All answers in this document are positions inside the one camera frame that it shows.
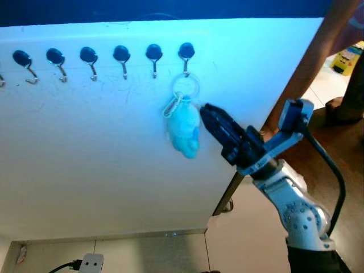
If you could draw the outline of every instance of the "scratch mark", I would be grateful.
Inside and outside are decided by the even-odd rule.
[[[126,94],[126,98],[125,98],[125,104],[127,105],[128,101],[129,101],[129,95],[130,95],[130,88],[128,89],[127,91],[127,94]]]
[[[39,112],[46,104],[42,104],[36,111]]]
[[[214,61],[213,61],[212,63],[213,63],[213,65],[214,65],[214,67],[215,67],[216,72],[218,72],[218,69],[217,69],[217,65],[216,65],[216,63],[215,63]]]
[[[101,92],[103,92],[103,91],[104,91],[104,85],[105,85],[105,82],[103,81],[103,82],[102,82],[102,85],[101,85]]]

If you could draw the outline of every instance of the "floor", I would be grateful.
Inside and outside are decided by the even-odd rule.
[[[348,77],[338,75],[328,67],[332,58],[328,58],[321,72],[303,96],[314,103],[315,109],[324,107],[324,104],[334,97],[342,96],[348,84]],[[352,130],[347,129],[346,138],[349,137],[350,132],[353,133]],[[287,153],[284,156],[308,180],[313,178],[311,182],[307,180],[309,188],[313,189],[313,195],[316,198],[326,196],[324,201],[327,201],[326,205],[332,209],[335,197],[331,197],[330,194],[334,195],[337,192],[333,190],[330,183],[335,182],[320,176],[321,170],[315,171],[317,166],[324,167],[318,164],[319,161],[316,161],[313,155],[305,152],[300,154],[304,155],[304,158],[294,156],[297,154],[292,153]],[[362,178],[362,173],[358,173],[360,162],[362,162],[362,153],[361,158],[360,153],[354,157],[355,160],[359,161],[352,166],[345,165],[345,161],[342,160],[342,158],[347,159],[351,153],[342,148],[341,154],[336,159],[345,169],[345,175],[359,181],[358,179]],[[307,162],[307,159],[310,159],[309,169],[307,169],[307,165],[302,164],[302,161]],[[353,168],[355,170],[353,173],[348,171]],[[328,185],[331,190],[322,189],[315,177],[320,177],[322,181],[325,181],[326,183],[322,184]],[[351,221],[350,214],[355,212],[356,202],[360,202],[360,193],[362,192],[355,191],[354,185],[349,185],[348,189],[350,189],[348,199],[354,202],[346,204],[345,213],[343,213],[333,236],[337,240],[340,254],[345,261],[350,263],[353,273],[355,273],[360,272],[355,271],[356,268],[360,268],[360,266],[364,268],[364,265],[360,264],[360,261],[355,257],[351,257],[350,253],[354,251],[352,245],[355,245],[358,255],[363,257],[363,226],[358,221],[354,221],[353,225],[358,233],[353,232],[351,237],[344,234],[350,233],[351,226],[346,223]],[[26,260],[18,265],[15,264],[15,261],[20,245],[13,243],[1,272],[48,272],[60,264],[74,259],[82,259],[86,253],[104,255],[103,273],[199,273],[210,270],[220,270],[222,273],[290,272],[284,241],[286,231],[282,228],[275,208],[252,185],[251,178],[246,177],[243,180],[234,193],[233,200],[234,210],[227,214],[212,217],[205,234],[67,243],[31,243],[28,245]]]
[[[322,108],[329,100],[342,97],[345,94],[350,76],[343,76],[330,68],[334,58],[335,55],[332,55],[326,59],[321,71],[302,96],[302,98],[313,102],[315,109]]]

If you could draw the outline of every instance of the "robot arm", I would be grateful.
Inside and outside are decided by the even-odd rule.
[[[284,160],[274,158],[303,138],[312,103],[287,101],[280,131],[266,143],[256,129],[249,126],[244,130],[220,108],[206,104],[200,112],[207,130],[223,146],[221,155],[236,165],[240,174],[251,175],[254,185],[276,207],[288,232],[291,271],[341,272],[335,244],[328,236],[333,228],[329,213],[308,194],[303,177]]]

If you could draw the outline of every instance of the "yellow object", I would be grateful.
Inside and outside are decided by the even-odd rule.
[[[344,76],[351,75],[360,54],[363,52],[364,42],[359,43],[336,54],[330,67]]]

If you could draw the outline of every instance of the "electrical outlet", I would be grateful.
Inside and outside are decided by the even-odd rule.
[[[86,254],[81,263],[80,273],[100,273],[103,264],[102,254]]]

